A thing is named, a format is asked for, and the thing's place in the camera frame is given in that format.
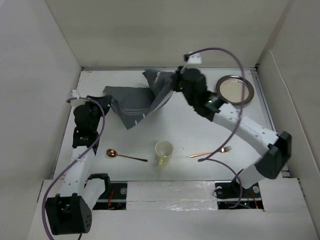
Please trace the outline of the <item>grey cloth placemat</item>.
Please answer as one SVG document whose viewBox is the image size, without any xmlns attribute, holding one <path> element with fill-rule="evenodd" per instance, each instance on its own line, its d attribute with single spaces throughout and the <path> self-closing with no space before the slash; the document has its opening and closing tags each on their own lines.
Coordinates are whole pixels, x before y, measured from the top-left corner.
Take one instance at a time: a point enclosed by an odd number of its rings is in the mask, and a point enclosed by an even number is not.
<svg viewBox="0 0 320 240">
<path fill-rule="evenodd" d="M 128 130 L 162 108 L 173 95 L 173 72 L 146 69 L 142 75 L 148 87 L 106 86 L 103 90 L 112 96 L 111 108 Z"/>
</svg>

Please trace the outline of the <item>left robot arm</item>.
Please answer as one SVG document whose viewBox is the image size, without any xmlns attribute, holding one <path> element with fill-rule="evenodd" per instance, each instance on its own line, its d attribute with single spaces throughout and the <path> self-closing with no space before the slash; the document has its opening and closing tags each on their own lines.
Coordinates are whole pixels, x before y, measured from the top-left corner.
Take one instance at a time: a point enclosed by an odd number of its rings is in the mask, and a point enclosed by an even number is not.
<svg viewBox="0 0 320 240">
<path fill-rule="evenodd" d="M 90 173 L 112 97 L 78 96 L 68 102 L 75 107 L 71 163 L 54 180 L 63 178 L 60 190 L 54 197 L 45 192 L 42 200 L 41 218 L 50 240 L 58 235 L 88 233 L 98 198 L 107 198 L 112 191 L 108 174 Z"/>
</svg>

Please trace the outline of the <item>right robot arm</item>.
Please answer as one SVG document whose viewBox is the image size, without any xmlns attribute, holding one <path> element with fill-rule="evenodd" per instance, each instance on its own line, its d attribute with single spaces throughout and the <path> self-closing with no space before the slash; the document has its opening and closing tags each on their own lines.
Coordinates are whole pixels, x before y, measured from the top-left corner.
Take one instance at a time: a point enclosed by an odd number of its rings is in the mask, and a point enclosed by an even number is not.
<svg viewBox="0 0 320 240">
<path fill-rule="evenodd" d="M 251 186 L 263 179 L 277 178 L 291 158 L 292 136 L 266 129 L 241 114 L 232 104 L 207 89 L 206 77 L 196 68 L 179 66 L 173 75 L 174 91 L 183 93 L 187 103 L 200 116 L 231 131 L 260 155 L 243 169 L 231 184 L 231 191 L 243 197 Z"/>
</svg>

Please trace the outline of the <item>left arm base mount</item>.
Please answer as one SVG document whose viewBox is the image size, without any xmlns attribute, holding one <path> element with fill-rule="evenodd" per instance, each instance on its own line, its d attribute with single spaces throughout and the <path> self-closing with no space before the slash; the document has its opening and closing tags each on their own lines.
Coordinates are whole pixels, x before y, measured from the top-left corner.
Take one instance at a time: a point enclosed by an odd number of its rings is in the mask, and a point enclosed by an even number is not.
<svg viewBox="0 0 320 240">
<path fill-rule="evenodd" d="M 100 195 L 93 210 L 126 210 L 127 206 L 127 181 L 111 181 L 107 173 L 94 173 L 88 180 L 103 180 L 105 191 Z"/>
</svg>

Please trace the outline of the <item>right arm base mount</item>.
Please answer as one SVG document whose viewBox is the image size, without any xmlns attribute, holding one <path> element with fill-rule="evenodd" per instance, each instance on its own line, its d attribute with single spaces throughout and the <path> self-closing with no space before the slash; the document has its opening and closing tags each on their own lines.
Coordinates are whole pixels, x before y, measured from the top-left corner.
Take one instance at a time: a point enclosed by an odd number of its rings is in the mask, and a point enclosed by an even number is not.
<svg viewBox="0 0 320 240">
<path fill-rule="evenodd" d="M 263 209 L 259 181 L 265 179 L 254 169 L 242 169 L 230 181 L 215 182 L 212 195 L 217 198 L 218 209 Z"/>
</svg>

